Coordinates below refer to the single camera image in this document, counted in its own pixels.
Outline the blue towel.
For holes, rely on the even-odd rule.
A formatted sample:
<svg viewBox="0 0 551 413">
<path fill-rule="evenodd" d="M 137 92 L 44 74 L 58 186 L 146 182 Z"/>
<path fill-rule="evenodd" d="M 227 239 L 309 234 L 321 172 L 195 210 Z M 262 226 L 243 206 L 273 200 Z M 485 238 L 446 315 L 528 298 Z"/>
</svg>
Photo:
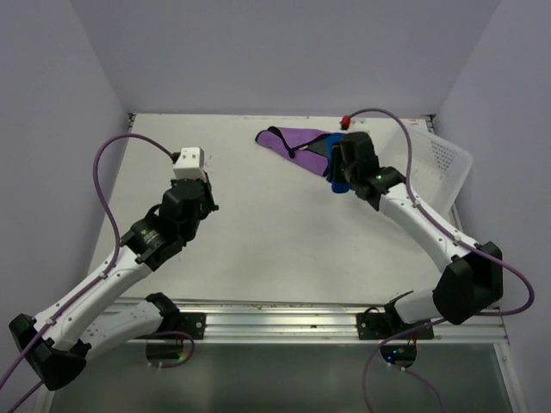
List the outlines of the blue towel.
<svg viewBox="0 0 551 413">
<path fill-rule="evenodd" d="M 343 133 L 331 133 L 325 140 L 328 163 L 326 180 L 331 184 L 331 191 L 334 194 L 345 194 L 350 190 L 350 185 L 339 176 L 339 155 L 334 154 L 334 146 L 343 137 Z"/>
</svg>

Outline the purple towel black trim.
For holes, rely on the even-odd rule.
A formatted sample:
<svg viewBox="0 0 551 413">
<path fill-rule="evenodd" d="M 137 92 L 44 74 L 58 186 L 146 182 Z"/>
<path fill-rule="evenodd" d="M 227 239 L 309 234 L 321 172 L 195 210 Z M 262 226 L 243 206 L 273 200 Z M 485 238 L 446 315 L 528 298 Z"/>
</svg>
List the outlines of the purple towel black trim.
<svg viewBox="0 0 551 413">
<path fill-rule="evenodd" d="M 255 142 L 316 176 L 327 176 L 332 145 L 344 136 L 319 129 L 270 126 Z"/>
</svg>

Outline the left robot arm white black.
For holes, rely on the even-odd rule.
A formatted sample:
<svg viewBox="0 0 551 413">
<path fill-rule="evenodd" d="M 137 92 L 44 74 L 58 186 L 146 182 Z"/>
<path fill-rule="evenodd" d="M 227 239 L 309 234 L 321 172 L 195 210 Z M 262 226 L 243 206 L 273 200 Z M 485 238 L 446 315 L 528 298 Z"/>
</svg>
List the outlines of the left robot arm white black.
<svg viewBox="0 0 551 413">
<path fill-rule="evenodd" d="M 99 267 L 53 305 L 17 315 L 9 330 L 40 383 L 56 391 L 71 383 L 99 354 L 127 340 L 178 330 L 176 306 L 153 293 L 128 311 L 101 319 L 127 289 L 159 269 L 194 239 L 201 220 L 218 210 L 207 173 L 173 179 L 160 204 L 134 223 Z"/>
</svg>

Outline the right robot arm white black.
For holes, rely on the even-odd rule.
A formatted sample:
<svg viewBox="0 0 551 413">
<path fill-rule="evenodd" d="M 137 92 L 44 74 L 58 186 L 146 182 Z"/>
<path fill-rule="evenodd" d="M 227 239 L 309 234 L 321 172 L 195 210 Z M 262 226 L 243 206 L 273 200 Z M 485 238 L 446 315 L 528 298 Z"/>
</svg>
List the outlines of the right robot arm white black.
<svg viewBox="0 0 551 413">
<path fill-rule="evenodd" d="M 397 169 L 380 165 L 367 133 L 337 133 L 326 146 L 332 190 L 351 190 L 391 219 L 440 273 L 433 288 L 410 291 L 385 304 L 383 326 L 388 335 L 403 337 L 414 324 L 433 318 L 462 324 L 502 298 L 503 269 L 498 265 L 502 253 L 495 243 L 480 244 L 435 214 L 408 190 L 406 178 Z"/>
</svg>

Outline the white plastic basket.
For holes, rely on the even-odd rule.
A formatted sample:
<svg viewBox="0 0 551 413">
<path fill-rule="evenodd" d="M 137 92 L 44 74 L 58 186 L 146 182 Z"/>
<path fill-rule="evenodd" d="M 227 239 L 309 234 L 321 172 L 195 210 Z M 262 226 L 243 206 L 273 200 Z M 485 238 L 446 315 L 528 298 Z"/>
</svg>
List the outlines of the white plastic basket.
<svg viewBox="0 0 551 413">
<path fill-rule="evenodd" d="M 459 146 L 419 126 L 408 126 L 406 130 L 411 137 L 412 157 L 408 157 L 405 135 L 397 126 L 381 151 L 380 160 L 402 174 L 411 161 L 413 189 L 437 213 L 446 216 L 467 178 L 473 158 Z"/>
</svg>

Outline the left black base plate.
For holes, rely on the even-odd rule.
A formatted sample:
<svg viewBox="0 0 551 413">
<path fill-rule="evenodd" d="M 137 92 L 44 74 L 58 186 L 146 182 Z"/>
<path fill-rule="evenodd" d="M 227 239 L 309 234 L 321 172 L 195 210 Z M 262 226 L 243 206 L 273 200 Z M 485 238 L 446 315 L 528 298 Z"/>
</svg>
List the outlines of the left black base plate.
<svg viewBox="0 0 551 413">
<path fill-rule="evenodd" d="M 181 312 L 176 322 L 178 331 L 187 333 L 194 340 L 202 340 L 207 326 L 207 315 L 204 312 Z"/>
</svg>

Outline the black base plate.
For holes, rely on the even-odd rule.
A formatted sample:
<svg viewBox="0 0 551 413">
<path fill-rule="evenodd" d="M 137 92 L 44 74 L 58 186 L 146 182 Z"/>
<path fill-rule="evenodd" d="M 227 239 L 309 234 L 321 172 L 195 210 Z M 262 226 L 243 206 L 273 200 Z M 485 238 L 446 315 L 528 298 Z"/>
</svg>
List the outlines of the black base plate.
<svg viewBox="0 0 551 413">
<path fill-rule="evenodd" d="M 202 340 L 207 326 L 207 315 L 204 312 L 181 312 L 176 322 L 178 331 L 187 333 L 194 340 Z"/>
<path fill-rule="evenodd" d="M 415 324 L 405 324 L 398 317 L 385 312 L 360 312 L 356 314 L 356 328 L 360 340 L 384 340 L 409 329 L 419 328 L 414 333 L 419 340 L 431 340 L 435 337 L 433 328 L 420 326 L 428 320 Z"/>
</svg>

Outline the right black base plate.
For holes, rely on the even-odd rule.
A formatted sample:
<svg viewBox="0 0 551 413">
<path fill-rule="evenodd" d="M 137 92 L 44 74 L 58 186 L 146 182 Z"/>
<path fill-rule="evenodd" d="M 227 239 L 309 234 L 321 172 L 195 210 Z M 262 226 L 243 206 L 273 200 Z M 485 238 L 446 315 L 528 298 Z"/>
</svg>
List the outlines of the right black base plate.
<svg viewBox="0 0 551 413">
<path fill-rule="evenodd" d="M 385 312 L 360 312 L 356 314 L 356 328 L 360 340 L 384 340 L 409 329 L 419 328 L 414 333 L 419 340 L 431 340 L 435 337 L 433 328 L 420 326 L 428 320 L 415 324 L 405 324 L 398 317 Z"/>
</svg>

